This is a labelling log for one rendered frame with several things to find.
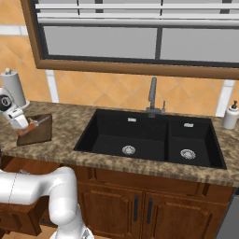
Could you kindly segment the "grey dishwasher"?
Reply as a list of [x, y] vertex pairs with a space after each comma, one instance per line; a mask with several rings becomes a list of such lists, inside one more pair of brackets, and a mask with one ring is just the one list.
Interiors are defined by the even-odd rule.
[[239, 239], [239, 188], [232, 194], [215, 239]]

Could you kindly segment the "grey sink tap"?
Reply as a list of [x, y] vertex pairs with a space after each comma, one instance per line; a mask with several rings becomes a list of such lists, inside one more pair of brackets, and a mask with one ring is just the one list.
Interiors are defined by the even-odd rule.
[[155, 107], [155, 98], [156, 98], [156, 89], [157, 89], [157, 78], [153, 77], [151, 79], [148, 101], [150, 102], [150, 106], [146, 109], [148, 116], [150, 118], [155, 118], [157, 115], [162, 115], [166, 113], [166, 102], [163, 102], [162, 108]]

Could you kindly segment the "white soap dispenser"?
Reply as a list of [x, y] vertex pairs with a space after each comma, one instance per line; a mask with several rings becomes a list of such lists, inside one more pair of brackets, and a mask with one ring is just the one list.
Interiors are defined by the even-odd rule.
[[239, 108], [237, 106], [237, 101], [234, 100], [233, 104], [225, 111], [222, 126], [225, 129], [232, 130], [235, 127], [238, 117], [239, 117]]

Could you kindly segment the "wooden panel under sink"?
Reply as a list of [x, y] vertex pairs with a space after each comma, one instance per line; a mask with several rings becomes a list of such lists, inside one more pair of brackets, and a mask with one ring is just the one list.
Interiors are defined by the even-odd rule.
[[95, 169], [95, 175], [98, 181], [107, 184], [168, 193], [194, 195], [199, 187], [197, 182], [187, 180], [146, 176], [106, 169]]

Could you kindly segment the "dark brown cutting board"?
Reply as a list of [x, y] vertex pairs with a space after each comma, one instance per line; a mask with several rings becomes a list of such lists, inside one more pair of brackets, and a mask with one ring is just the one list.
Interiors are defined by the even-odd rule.
[[52, 115], [36, 115], [28, 118], [29, 121], [38, 123], [32, 131], [26, 134], [20, 134], [17, 139], [17, 146], [27, 146], [32, 144], [44, 143], [51, 140], [52, 137]]

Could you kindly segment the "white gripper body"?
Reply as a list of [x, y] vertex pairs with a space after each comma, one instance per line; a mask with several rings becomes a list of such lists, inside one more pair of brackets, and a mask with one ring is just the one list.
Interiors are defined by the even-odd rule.
[[21, 108], [11, 110], [7, 113], [11, 126], [16, 130], [25, 129], [29, 123]]

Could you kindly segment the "black double sink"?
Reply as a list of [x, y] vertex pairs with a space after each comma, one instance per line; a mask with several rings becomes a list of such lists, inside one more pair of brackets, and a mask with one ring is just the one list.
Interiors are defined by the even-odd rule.
[[216, 169], [226, 164], [212, 120], [98, 109], [75, 151]]

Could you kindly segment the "wooden framed window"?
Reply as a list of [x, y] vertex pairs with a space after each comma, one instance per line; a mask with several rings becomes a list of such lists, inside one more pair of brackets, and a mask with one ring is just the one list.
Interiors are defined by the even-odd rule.
[[21, 0], [39, 69], [239, 79], [239, 0]]

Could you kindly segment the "open wooden drawer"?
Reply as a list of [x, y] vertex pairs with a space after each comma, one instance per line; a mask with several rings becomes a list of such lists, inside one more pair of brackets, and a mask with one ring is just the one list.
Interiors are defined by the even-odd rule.
[[[57, 162], [43, 162], [24, 158], [3, 156], [0, 168], [6, 172], [18, 173], [23, 170], [33, 175], [44, 175], [55, 171]], [[41, 197], [34, 204], [0, 204], [0, 239], [5, 233], [20, 232], [33, 236], [41, 233], [40, 219], [47, 211], [49, 198]]]

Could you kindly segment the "wooden cupboard door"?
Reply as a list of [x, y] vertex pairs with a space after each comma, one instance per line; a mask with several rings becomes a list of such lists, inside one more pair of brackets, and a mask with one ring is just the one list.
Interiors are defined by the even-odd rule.
[[[153, 199], [147, 224], [148, 199]], [[215, 239], [227, 205], [146, 193], [142, 239]]]
[[[78, 201], [86, 226], [111, 239], [140, 239], [143, 192], [89, 183], [77, 184]], [[138, 219], [134, 221], [134, 196]]]

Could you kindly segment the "white paper towel roll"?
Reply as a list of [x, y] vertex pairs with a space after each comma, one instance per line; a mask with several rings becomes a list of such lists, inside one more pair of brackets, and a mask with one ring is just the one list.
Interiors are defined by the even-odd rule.
[[19, 74], [16, 71], [7, 68], [2, 74], [3, 86], [10, 92], [15, 104], [24, 109], [30, 102], [25, 99]]

